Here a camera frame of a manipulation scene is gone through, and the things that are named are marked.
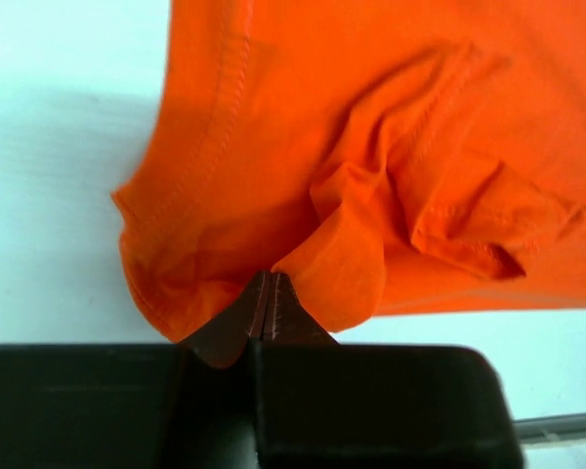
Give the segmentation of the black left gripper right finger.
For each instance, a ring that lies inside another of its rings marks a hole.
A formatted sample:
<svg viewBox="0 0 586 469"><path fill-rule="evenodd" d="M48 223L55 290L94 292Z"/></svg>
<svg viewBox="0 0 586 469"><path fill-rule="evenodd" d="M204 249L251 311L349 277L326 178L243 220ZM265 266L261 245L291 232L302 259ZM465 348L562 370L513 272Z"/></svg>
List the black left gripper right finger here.
<svg viewBox="0 0 586 469"><path fill-rule="evenodd" d="M263 468L520 468L500 380L460 346L341 345L261 277L251 344Z"/></svg>

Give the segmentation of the orange t shirt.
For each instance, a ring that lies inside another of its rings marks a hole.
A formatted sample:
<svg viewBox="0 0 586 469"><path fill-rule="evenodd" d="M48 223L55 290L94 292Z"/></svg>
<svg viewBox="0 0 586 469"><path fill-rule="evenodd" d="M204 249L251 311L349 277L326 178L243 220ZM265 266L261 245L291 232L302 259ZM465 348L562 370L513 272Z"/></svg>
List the orange t shirt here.
<svg viewBox="0 0 586 469"><path fill-rule="evenodd" d="M172 341L259 271L331 332L586 308L586 1L175 1L113 200Z"/></svg>

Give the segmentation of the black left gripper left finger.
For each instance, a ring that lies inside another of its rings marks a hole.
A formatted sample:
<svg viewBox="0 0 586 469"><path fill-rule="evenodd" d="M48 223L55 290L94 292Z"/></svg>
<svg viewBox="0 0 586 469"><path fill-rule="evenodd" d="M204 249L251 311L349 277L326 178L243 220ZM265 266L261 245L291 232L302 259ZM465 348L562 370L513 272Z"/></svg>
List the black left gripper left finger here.
<svg viewBox="0 0 586 469"><path fill-rule="evenodd" d="M270 289L173 344L0 344L0 468L255 468L243 355Z"/></svg>

